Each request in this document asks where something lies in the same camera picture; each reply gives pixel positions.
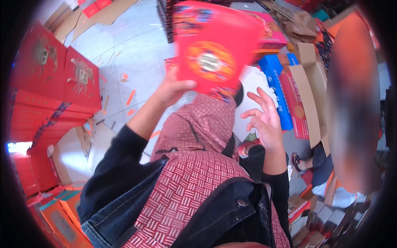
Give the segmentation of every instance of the red checkered apron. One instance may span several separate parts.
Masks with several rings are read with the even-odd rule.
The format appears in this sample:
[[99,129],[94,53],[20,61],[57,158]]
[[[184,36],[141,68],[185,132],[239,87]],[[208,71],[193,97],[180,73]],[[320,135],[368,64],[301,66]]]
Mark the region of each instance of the red checkered apron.
[[[199,94],[164,123],[151,161],[164,153],[169,158],[134,223],[137,231],[124,244],[128,248],[170,247],[204,200],[224,181],[249,179],[232,158],[221,152],[231,138],[236,103]],[[272,226],[277,248],[289,247],[272,203]]]

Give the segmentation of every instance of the person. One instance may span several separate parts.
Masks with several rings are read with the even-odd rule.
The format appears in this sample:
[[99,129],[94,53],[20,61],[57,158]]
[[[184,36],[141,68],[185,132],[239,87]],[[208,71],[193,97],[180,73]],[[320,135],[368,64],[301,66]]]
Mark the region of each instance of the person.
[[203,94],[167,118],[150,162],[139,164],[164,110],[196,86],[177,81],[176,70],[112,140],[84,186],[77,208],[83,232],[95,247],[292,247],[280,119],[262,89],[247,93],[262,109],[241,115],[260,135],[248,153],[263,157],[244,165],[261,163],[258,180],[239,165],[237,103]]
[[365,202],[366,195],[350,193],[341,185],[333,169],[331,154],[326,156],[321,142],[312,151],[313,156],[307,160],[292,153],[291,163],[298,172],[312,170],[313,194],[324,197],[326,205],[339,208],[347,208],[355,202]]

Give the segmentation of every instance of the denim jacket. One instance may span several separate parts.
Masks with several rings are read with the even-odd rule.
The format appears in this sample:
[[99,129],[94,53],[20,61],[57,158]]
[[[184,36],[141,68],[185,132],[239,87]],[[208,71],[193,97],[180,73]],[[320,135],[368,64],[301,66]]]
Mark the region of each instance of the denim jacket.
[[[77,212],[82,230],[94,247],[121,247],[136,231],[133,224],[167,163],[163,156],[140,165],[146,144],[124,126],[84,187]],[[263,174],[262,182],[233,178],[222,183],[199,207],[172,247],[203,248],[245,241],[275,247],[269,199],[292,247],[287,172]]]

